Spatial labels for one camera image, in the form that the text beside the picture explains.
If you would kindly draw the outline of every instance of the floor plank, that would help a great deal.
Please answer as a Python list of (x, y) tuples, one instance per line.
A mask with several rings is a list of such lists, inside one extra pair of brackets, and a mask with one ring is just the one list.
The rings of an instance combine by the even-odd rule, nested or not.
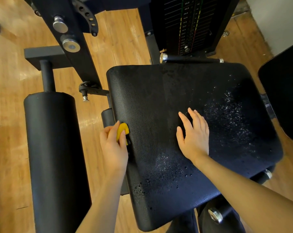
[[(137, 10), (102, 12), (97, 16), (99, 35), (85, 34), (102, 86), (107, 89), (106, 71), (116, 65), (149, 64), (140, 17)], [(0, 0), (0, 232), (35, 232), (23, 100), (42, 91), (40, 72), (23, 56), (27, 47), (56, 45), (40, 17), (23, 0)], [(259, 91), (259, 67), (272, 57), (249, 14), (231, 19), (230, 35), (221, 38), (216, 57), (246, 65)], [(108, 108), (106, 97), (90, 95), (83, 103), (78, 92), (80, 78), (72, 68), (54, 71), (56, 89), (75, 97), (92, 196), (105, 175), (99, 132), (101, 112)], [(293, 141), (273, 121), (281, 138), (285, 158), (277, 165), (269, 188), (293, 200)], [(169, 224), (154, 231), (163, 233)], [(115, 232), (137, 233), (129, 196), (122, 196)]]

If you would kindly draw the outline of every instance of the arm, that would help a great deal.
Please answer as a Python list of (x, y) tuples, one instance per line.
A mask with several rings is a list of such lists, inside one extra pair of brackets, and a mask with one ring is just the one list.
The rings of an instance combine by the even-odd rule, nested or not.
[(100, 133), (106, 179), (76, 233), (113, 233), (128, 161), (125, 131), (116, 142), (119, 121)]
[(211, 159), (209, 128), (205, 119), (188, 109), (191, 122), (182, 113), (186, 137), (180, 127), (177, 139), (184, 156), (210, 179), (254, 232), (293, 232), (293, 201), (247, 179)]

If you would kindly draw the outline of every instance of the yellow sponge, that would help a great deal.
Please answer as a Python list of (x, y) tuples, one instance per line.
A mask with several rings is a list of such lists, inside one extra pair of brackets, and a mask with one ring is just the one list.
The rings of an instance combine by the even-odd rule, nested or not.
[(126, 123), (121, 123), (117, 129), (117, 135), (116, 135), (116, 141), (119, 142), (119, 137), (121, 136), (121, 132), (125, 130), (126, 135), (129, 134), (129, 128)]

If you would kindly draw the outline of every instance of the black leather pad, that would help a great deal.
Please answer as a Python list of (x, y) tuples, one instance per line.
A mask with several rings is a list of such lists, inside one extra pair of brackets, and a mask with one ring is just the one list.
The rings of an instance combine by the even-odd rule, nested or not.
[(210, 156), (243, 176), (251, 177), (283, 156), (260, 95), (241, 64), (116, 66), (107, 79), (114, 116), (130, 130), (126, 176), (143, 231), (219, 195), (179, 149), (179, 111), (189, 116), (191, 107), (205, 117)]
[(293, 139), (293, 46), (262, 65), (258, 75), (279, 124)]

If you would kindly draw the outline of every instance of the hand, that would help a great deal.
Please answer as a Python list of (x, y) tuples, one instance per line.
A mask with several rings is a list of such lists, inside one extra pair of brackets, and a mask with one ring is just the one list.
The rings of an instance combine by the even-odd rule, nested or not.
[(125, 131), (122, 131), (120, 135), (119, 144), (116, 142), (119, 124), (120, 122), (117, 121), (114, 126), (103, 129), (100, 133), (100, 143), (107, 175), (124, 178), (128, 162), (128, 151)]
[(177, 127), (177, 139), (179, 147), (185, 157), (196, 166), (200, 158), (209, 155), (209, 127), (196, 110), (187, 110), (193, 119), (193, 126), (188, 118), (181, 112), (179, 116), (185, 128), (185, 139), (181, 127)]

